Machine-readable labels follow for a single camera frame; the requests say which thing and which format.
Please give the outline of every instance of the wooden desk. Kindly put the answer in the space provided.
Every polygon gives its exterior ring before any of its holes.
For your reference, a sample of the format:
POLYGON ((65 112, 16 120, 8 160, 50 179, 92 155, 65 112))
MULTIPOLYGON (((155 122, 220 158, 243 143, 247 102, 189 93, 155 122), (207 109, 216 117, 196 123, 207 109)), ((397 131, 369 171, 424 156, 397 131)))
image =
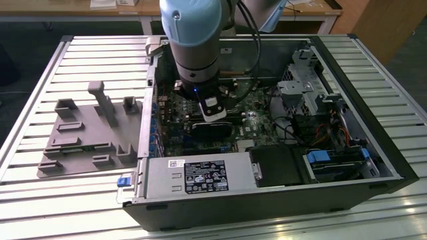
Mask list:
POLYGON ((427 15, 427 0, 336 0, 344 13, 332 34, 356 34, 383 65, 427 15))
MULTIPOLYGON (((0 22, 139 21, 143 33, 152 35, 151 22, 160 20, 159 0, 139 0, 136 6, 91 11, 89 0, 0 0, 0 22)), ((328 34, 341 10, 324 0, 295 5, 283 11, 280 21, 320 21, 319 34, 328 34)))
MULTIPOLYGON (((152 34, 152 21, 160 21, 160 7, 159 0, 143 0, 140 3, 143 11, 141 22, 143 31, 145 35, 152 34)), ((332 9, 324 0, 313 0, 312 3, 295 5, 293 12, 291 9, 284 9, 280 21, 315 21, 321 22, 317 34, 328 34, 335 20, 343 11, 332 9)))

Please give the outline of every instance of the warning label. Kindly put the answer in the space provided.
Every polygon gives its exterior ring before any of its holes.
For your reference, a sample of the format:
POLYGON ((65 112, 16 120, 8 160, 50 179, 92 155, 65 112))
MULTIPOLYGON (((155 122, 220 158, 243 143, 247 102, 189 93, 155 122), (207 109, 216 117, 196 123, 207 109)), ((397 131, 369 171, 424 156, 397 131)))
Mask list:
POLYGON ((228 191, 224 161, 185 163, 184 179, 187 194, 228 191))

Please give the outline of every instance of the wire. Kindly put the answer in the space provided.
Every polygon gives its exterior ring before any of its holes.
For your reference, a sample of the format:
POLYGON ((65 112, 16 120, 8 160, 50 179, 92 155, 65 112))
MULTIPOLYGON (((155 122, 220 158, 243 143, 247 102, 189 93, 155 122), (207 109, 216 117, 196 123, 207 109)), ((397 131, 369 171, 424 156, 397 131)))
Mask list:
POLYGON ((256 26, 255 19, 252 17, 251 12, 249 12, 249 9, 248 9, 247 5, 241 2, 241 0, 237 2, 237 7, 239 7, 239 10, 241 12, 241 16, 244 18, 245 24, 249 27, 249 29, 252 29, 251 35, 253 37, 253 41, 255 41, 256 46, 257 46, 256 47, 256 61, 255 61, 253 66, 247 71, 244 71, 244 75, 247 75, 253 71, 253 69, 260 64, 260 58, 261 58, 261 36, 260 36, 260 32, 259 32, 259 27, 256 26))
POLYGON ((311 144, 311 146, 315 146, 316 144, 321 143, 328 137, 329 135, 325 134, 317 141, 313 142, 313 144, 311 144))
POLYGON ((345 128, 339 127, 339 129, 344 132, 345 144, 349 146, 349 133, 345 128))
POLYGON ((295 10, 295 5, 293 5, 293 3, 291 2, 291 1, 287 1, 291 5, 292 5, 292 11, 293 11, 293 22, 296 21, 296 12, 301 12, 300 10, 295 10))
POLYGON ((315 130, 315 138, 317 138, 317 137, 319 137, 320 127, 323 127, 323 126, 324 126, 324 124, 320 124, 320 125, 317 126, 317 128, 316 128, 316 130, 315 130))
POLYGON ((223 28, 223 31, 232 29, 232 27, 236 24, 235 21, 235 15, 233 15, 233 5, 232 5, 232 1, 227 0, 227 4, 228 4, 228 10, 229 10, 229 23, 225 25, 225 27, 223 28))
POLYGON ((236 103, 240 103, 241 100, 249 95, 252 89, 255 88, 256 84, 257 84, 257 72, 259 72, 259 66, 260 66, 260 57, 261 57, 261 37, 260 37, 260 32, 259 32, 259 28, 256 26, 256 22, 253 20, 253 17, 251 15, 251 12, 245 6, 245 4, 239 1, 237 2, 237 7, 239 7, 239 10, 241 12, 241 16, 244 18, 244 21, 245 21, 245 24, 247 26, 249 27, 251 29, 251 35, 252 35, 252 38, 253 38, 253 41, 255 41, 255 47, 256 47, 256 61, 255 61, 255 64, 253 66, 249 68, 249 70, 244 71, 244 75, 252 73, 252 84, 251 86, 248 87, 245 93, 236 98, 236 103))

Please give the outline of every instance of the black cable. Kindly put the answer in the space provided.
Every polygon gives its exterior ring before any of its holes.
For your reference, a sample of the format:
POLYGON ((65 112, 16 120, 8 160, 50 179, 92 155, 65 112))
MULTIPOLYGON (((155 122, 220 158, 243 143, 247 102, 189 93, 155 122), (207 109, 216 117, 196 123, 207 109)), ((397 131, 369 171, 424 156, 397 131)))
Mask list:
POLYGON ((249 12, 249 9, 248 9, 247 5, 241 2, 241 0, 237 2, 237 7, 239 7, 239 10, 241 12, 241 16, 244 18, 247 26, 249 27, 249 29, 252 29, 255 31, 256 37, 253 35, 253 32, 251 32, 253 40, 255 41, 257 40, 256 61, 255 61, 253 66, 244 72, 244 75, 247 75, 253 71, 253 69, 260 64, 260 58, 261 58, 261 36, 260 36, 259 27, 256 26, 256 22, 255 22, 253 16, 252 16, 252 14, 249 12))
POLYGON ((293 5, 293 3, 291 2, 291 1, 287 1, 289 4, 292 4, 292 8, 293 9, 291 9, 292 11, 293 11, 293 22, 296 21, 296 10, 295 10, 295 5, 293 5))
MULTIPOLYGON (((287 125, 285 126, 285 128, 284 128, 284 130, 288 130, 288 127, 291 127, 292 126, 292 124, 289 124, 289 125, 287 125)), ((284 132, 284 141, 285 140, 288 140, 288 138, 287 138, 287 132, 284 132)))
POLYGON ((288 8, 288 7, 284 7, 284 8, 288 9, 288 10, 292 10, 293 12, 297 12, 297 13, 303 12, 301 10, 296 10, 296 9, 292 9, 292 8, 288 8))
POLYGON ((276 126, 279 129, 281 129, 283 130, 283 132, 284 132, 284 140, 287 140, 287 134, 289 134, 292 137, 293 137, 293 140, 300 144, 300 145, 303 145, 303 146, 307 146, 307 144, 305 144, 305 142, 304 142, 304 140, 299 137, 299 136, 296 136, 295 134, 293 134, 293 132, 291 132, 287 128, 291 126, 291 124, 288 125, 288 126, 285 126, 285 127, 283 127, 283 126, 280 126, 277 123, 276 123, 276 120, 277 119, 291 119, 288 116, 277 116, 273 120, 272 120, 272 124, 273 124, 273 126, 276 126))
POLYGON ((229 23, 224 26, 223 31, 232 29, 235 26, 235 15, 233 15, 233 5, 232 5, 232 0, 227 0, 228 4, 228 10, 229 10, 229 23))
POLYGON ((251 69, 248 71, 244 72, 244 75, 252 73, 252 83, 245 91, 245 93, 236 98, 236 103, 240 103, 241 100, 249 95, 252 89, 255 88, 256 86, 256 83, 257 83, 257 71, 259 71, 259 66, 260 66, 260 55, 261 55, 261 38, 260 38, 260 33, 259 33, 259 29, 256 27, 256 23, 255 23, 255 20, 252 18, 252 15, 251 15, 251 12, 245 6, 245 4, 239 1, 237 2, 237 7, 239 7, 239 10, 241 12, 241 16, 244 18, 244 21, 245 21, 245 24, 251 30, 251 35, 252 35, 252 38, 253 38, 253 41, 255 41, 255 47, 256 47, 256 62, 253 64, 253 66, 251 67, 251 69))

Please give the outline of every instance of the floor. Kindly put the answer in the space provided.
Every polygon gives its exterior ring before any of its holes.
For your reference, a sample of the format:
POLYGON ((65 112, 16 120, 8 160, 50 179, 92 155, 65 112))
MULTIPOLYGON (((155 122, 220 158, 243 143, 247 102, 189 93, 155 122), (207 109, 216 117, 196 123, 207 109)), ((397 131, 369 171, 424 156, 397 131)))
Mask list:
MULTIPOLYGON (((0 143, 8 136, 61 37, 139 34, 141 26, 137 22, 61 22, 53 24, 53 31, 45 31, 38 22, 0 23, 0 44, 20 71, 20 80, 0 86, 0 143)), ((385 67, 427 110, 425 44, 427 18, 385 67)))

